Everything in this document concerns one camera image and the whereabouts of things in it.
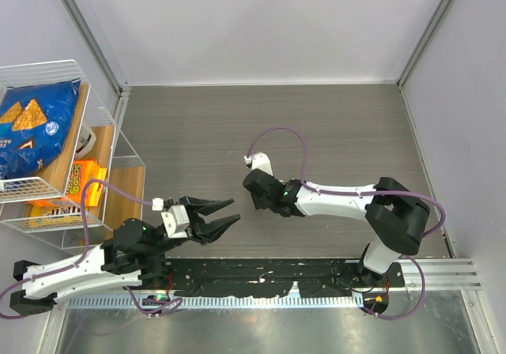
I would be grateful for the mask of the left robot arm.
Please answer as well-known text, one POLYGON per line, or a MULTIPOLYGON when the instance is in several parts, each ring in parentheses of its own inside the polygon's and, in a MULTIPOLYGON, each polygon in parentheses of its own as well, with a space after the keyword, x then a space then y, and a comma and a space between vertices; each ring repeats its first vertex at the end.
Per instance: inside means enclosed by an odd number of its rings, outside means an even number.
POLYGON ((165 288, 172 280, 167 252, 187 242, 205 246, 218 240, 240 215, 211 222, 204 218, 232 203, 231 199, 155 198, 149 206, 160 213, 162 223, 157 227, 130 217, 110 239, 80 255, 46 265, 16 262, 13 278, 17 285, 9 295, 9 308, 17 317, 24 317, 51 311, 57 304, 89 292, 165 288))

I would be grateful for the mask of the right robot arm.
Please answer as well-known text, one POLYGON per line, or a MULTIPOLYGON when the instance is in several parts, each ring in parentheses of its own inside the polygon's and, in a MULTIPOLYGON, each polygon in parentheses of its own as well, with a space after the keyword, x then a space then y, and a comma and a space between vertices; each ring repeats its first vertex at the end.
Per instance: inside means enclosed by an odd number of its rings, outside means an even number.
POLYGON ((368 287, 383 283, 391 264, 418 253, 430 208, 393 178, 359 187, 321 186, 291 179, 282 182, 260 169, 243 180, 256 209, 282 217, 333 216, 369 223, 376 234, 357 265, 356 274, 368 287))

